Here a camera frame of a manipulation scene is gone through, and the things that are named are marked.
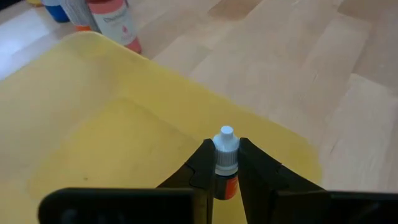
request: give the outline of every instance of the white bottle cap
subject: white bottle cap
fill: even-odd
[[[223,126],[214,136],[213,143],[216,147],[216,174],[227,176],[238,171],[239,139],[234,135],[234,129]]]

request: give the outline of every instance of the wooden table surface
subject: wooden table surface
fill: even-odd
[[[308,139],[324,188],[398,191],[397,1],[133,0],[131,10],[143,56]],[[0,78],[72,32],[26,2],[1,11]]]

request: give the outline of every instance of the orange label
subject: orange label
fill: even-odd
[[[225,200],[231,199],[238,189],[238,176],[230,179],[226,183]]]

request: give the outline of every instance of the yellow plastic tray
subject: yellow plastic tray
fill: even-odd
[[[0,223],[37,223],[63,187],[156,187],[205,138],[232,125],[318,182],[304,138],[94,32],[62,40],[0,82]],[[241,196],[215,200],[214,223],[245,223]]]

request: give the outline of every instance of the dropper bottle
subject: dropper bottle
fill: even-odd
[[[214,136],[216,147],[216,180],[214,198],[231,199],[238,189],[239,139],[231,126],[223,126]]]

